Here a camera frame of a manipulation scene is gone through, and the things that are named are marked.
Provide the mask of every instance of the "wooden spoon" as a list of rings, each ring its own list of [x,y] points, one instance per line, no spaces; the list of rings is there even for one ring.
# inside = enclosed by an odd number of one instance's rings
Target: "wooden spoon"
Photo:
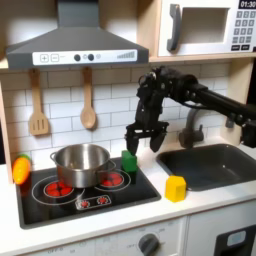
[[[87,129],[92,129],[96,124],[96,114],[92,108],[92,70],[85,68],[84,75],[84,109],[81,113],[81,122]]]
[[[46,116],[42,113],[39,87],[40,72],[36,69],[30,70],[29,76],[32,86],[32,98],[34,105],[34,113],[29,119],[29,132],[32,135],[46,134],[49,131],[49,123]]]

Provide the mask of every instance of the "faucet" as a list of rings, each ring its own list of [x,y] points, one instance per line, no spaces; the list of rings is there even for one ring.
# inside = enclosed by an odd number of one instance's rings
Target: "faucet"
[[[203,125],[194,130],[194,121],[200,109],[191,109],[188,114],[186,128],[179,134],[179,142],[183,148],[191,149],[195,142],[204,140]]]

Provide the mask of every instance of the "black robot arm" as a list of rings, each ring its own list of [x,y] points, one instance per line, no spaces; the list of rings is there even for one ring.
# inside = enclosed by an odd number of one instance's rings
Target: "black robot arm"
[[[171,98],[185,106],[189,101],[200,103],[202,109],[215,110],[241,126],[244,145],[256,147],[256,108],[241,104],[208,90],[193,75],[183,75],[176,70],[160,67],[142,76],[137,96],[140,98],[135,123],[126,127],[127,149],[134,155],[139,139],[151,138],[150,148],[157,152],[167,134],[169,123],[160,122],[164,98]]]

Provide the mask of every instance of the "gray range hood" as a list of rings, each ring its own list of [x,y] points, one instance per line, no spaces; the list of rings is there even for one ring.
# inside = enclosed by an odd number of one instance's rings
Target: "gray range hood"
[[[57,6],[56,30],[7,48],[10,69],[148,62],[148,49],[99,27],[98,0]]]

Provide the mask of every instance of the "control knob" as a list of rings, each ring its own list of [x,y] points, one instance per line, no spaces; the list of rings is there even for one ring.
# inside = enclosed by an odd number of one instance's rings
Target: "control knob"
[[[154,234],[147,234],[139,241],[139,248],[144,256],[152,256],[159,246],[160,242]]]

